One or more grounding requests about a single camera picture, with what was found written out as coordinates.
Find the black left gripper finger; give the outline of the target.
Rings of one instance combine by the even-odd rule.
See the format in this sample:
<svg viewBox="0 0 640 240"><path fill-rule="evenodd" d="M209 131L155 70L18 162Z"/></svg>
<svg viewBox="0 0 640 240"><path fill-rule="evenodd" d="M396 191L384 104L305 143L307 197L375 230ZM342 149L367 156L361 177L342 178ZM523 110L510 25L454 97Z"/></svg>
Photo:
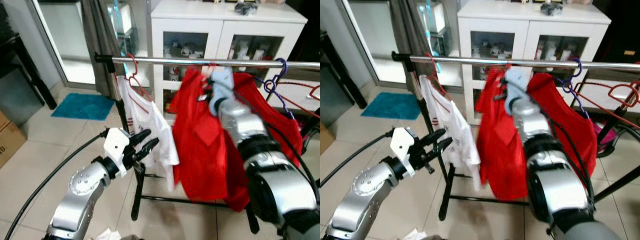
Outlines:
<svg viewBox="0 0 640 240"><path fill-rule="evenodd" d="M146 158L151 153L151 151L153 151L153 148L157 146L159 141L159 139L151 139L146 142L146 144L144 144L135 154L135 160L137 162L142 162L142 160L144 160L144 158Z"/></svg>
<svg viewBox="0 0 640 240"><path fill-rule="evenodd" d="M445 149L452 144L451 138L445 138L444 140L430 140L427 142L428 146L432 146L431 150L426 153L426 163L440 157Z"/></svg>
<svg viewBox="0 0 640 240"><path fill-rule="evenodd" d="M131 135L128 138L129 139L128 146L130 146L130 147L137 146L142 141L144 141L146 139L146 137L148 137L151 134L151 132L152 132L151 129L144 129L144 130L138 132L137 134Z"/></svg>
<svg viewBox="0 0 640 240"><path fill-rule="evenodd" d="M446 134L445 129L438 129L418 140L418 147L425 148L439 143L439 139Z"/></svg>

